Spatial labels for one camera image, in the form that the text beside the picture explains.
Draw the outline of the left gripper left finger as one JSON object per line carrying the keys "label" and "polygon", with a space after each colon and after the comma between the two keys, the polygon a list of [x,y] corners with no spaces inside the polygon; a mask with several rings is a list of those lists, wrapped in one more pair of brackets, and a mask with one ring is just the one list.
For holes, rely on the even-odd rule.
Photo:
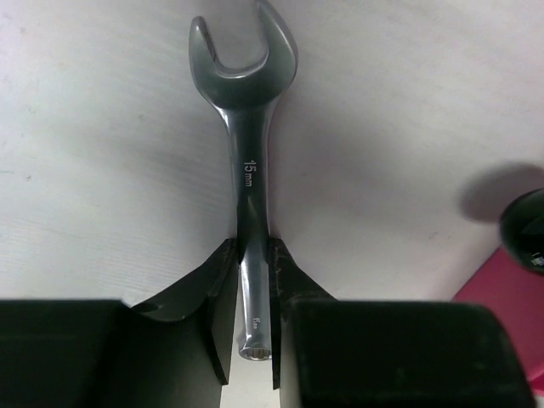
{"label": "left gripper left finger", "polygon": [[4,407],[217,407],[229,381],[237,250],[135,306],[4,300]]}

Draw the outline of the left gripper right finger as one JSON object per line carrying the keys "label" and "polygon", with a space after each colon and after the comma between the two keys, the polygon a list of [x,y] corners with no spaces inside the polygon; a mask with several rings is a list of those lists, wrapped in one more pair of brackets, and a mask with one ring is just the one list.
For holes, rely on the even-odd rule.
{"label": "left gripper right finger", "polygon": [[509,336],[473,303],[338,300],[269,242],[283,407],[528,407]]}

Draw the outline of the pink bottom drawer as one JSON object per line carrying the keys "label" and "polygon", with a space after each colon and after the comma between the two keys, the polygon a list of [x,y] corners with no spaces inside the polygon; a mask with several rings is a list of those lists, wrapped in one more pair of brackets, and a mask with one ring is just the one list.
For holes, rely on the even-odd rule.
{"label": "pink bottom drawer", "polygon": [[543,392],[543,190],[507,206],[501,246],[454,296],[490,309],[507,330],[534,390]]}

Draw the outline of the silver combination wrench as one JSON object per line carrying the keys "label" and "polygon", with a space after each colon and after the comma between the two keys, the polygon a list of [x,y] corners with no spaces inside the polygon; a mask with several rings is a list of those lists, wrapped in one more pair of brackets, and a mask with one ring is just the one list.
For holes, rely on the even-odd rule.
{"label": "silver combination wrench", "polygon": [[269,305],[268,136],[281,95],[298,69],[298,49],[285,21],[267,1],[255,3],[265,56],[243,69],[224,66],[206,21],[195,17],[189,37],[196,89],[220,115],[229,135],[243,332],[239,354],[250,361],[272,356]]}

